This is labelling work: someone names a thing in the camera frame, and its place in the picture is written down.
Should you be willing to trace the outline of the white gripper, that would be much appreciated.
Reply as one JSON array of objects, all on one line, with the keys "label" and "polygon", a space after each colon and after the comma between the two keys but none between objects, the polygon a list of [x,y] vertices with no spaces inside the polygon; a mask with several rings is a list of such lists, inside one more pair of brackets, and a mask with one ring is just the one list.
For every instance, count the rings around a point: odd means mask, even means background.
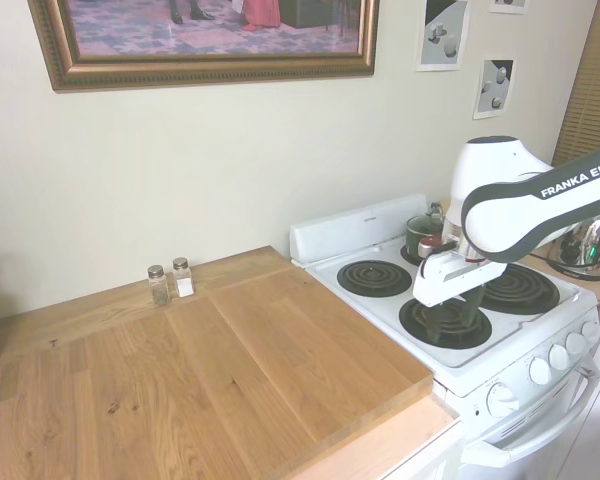
[{"label": "white gripper", "polygon": [[462,324],[472,325],[484,297],[485,283],[504,271],[503,263],[488,260],[470,263],[453,251],[432,254],[424,259],[416,275],[413,295],[421,304],[434,306],[429,312],[429,340],[433,344],[447,344],[444,331],[446,300],[463,293]]}]

